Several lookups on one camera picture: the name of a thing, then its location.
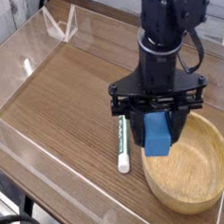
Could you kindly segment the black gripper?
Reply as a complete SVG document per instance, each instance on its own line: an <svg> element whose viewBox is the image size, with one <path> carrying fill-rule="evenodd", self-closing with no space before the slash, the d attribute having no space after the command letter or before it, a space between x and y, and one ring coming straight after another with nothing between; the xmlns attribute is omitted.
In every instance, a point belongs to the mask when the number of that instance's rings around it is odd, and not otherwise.
<svg viewBox="0 0 224 224"><path fill-rule="evenodd" d="M176 143L187 120L188 110L202 108L202 93L208 78L177 69L174 80L173 88L162 92L154 89L149 93L143 89L140 71L136 69L108 87L111 114L116 117L130 116L133 140L137 146L143 148L145 144L143 113L167 112L165 116L171 141Z"/></svg>

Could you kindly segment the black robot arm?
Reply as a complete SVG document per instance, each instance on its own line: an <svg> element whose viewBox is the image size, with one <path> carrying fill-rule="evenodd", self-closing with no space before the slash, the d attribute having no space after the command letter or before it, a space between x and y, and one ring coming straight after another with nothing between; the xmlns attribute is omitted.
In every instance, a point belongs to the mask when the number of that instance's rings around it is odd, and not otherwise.
<svg viewBox="0 0 224 224"><path fill-rule="evenodd" d="M179 54L190 35L198 60L204 48L196 27L206 21L209 0L141 0L137 42L139 63L135 70L108 87L111 113L130 120L136 145L147 137L148 114L160 112L166 120L169 141L178 141L192 109L203 106L208 78L197 73L200 65L187 66Z"/></svg>

